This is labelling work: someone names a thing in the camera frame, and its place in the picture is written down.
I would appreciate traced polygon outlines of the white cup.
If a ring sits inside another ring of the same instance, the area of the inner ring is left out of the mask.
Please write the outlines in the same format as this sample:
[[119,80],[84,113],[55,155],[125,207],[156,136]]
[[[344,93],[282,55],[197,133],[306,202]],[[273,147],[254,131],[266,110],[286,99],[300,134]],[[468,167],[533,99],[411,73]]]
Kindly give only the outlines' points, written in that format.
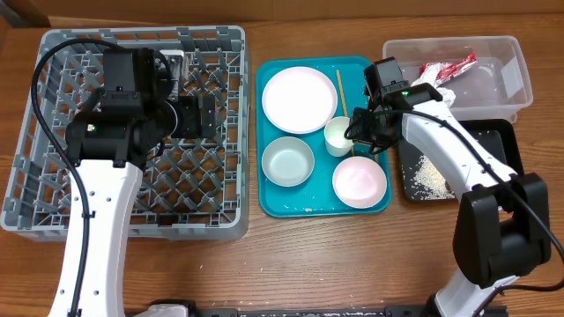
[[324,140],[327,152],[333,157],[343,157],[353,147],[353,141],[345,138],[349,119],[345,116],[332,118],[324,128]]

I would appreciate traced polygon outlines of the white rice pile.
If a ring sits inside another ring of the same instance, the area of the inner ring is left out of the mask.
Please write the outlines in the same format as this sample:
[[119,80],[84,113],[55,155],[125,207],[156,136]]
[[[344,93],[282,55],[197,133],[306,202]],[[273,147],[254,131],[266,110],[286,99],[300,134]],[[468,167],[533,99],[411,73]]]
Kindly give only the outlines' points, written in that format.
[[425,155],[419,157],[412,182],[415,195],[421,200],[448,200],[455,197],[444,177]]

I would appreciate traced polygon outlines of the white red wrapper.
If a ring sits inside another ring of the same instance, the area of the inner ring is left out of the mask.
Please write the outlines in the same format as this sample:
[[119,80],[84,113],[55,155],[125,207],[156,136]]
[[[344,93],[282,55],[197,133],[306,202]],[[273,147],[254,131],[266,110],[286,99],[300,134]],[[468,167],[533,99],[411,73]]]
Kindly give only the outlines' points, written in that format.
[[442,96],[447,107],[451,107],[456,100],[456,94],[444,85],[464,74],[476,62],[476,56],[470,54],[459,63],[425,63],[419,68],[419,77],[411,83],[411,86],[430,84]]

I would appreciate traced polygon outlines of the grey bowl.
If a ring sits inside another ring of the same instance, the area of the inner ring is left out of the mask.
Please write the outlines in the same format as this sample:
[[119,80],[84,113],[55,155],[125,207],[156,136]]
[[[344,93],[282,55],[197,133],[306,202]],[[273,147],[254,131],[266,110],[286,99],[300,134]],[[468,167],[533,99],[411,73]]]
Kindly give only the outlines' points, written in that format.
[[301,139],[283,136],[266,146],[261,167],[272,183],[280,187],[294,187],[312,174],[315,157],[311,148]]

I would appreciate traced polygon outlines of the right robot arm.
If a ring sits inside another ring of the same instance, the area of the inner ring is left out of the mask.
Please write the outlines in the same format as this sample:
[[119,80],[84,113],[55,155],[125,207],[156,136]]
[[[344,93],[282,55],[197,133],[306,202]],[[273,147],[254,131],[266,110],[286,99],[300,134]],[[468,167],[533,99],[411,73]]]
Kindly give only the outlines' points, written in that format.
[[563,247],[550,230],[548,192],[486,151],[429,83],[410,85],[395,58],[364,70],[367,108],[355,108],[345,137],[377,154],[404,139],[441,173],[459,201],[457,270],[420,308],[422,316],[480,316],[493,299],[524,290],[517,279]]

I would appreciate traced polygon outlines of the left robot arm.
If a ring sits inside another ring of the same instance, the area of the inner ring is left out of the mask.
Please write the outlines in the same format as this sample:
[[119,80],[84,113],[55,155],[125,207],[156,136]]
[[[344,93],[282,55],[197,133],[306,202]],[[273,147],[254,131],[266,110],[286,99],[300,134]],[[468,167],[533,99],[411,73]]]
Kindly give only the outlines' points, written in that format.
[[122,316],[130,216],[150,151],[167,138],[215,135],[213,97],[182,96],[189,59],[180,50],[107,48],[104,85],[65,129],[71,185],[67,233],[52,316]]

